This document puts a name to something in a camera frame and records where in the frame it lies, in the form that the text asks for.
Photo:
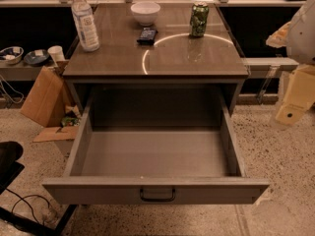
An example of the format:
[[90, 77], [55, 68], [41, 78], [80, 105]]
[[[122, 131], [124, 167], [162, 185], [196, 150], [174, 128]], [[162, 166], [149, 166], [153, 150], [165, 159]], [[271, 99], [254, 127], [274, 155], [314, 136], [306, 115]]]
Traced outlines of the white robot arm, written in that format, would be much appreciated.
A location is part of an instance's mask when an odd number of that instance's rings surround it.
[[315, 103], [315, 0], [306, 0], [291, 20], [270, 35], [266, 44], [285, 47], [298, 66], [289, 74], [274, 120], [292, 126]]

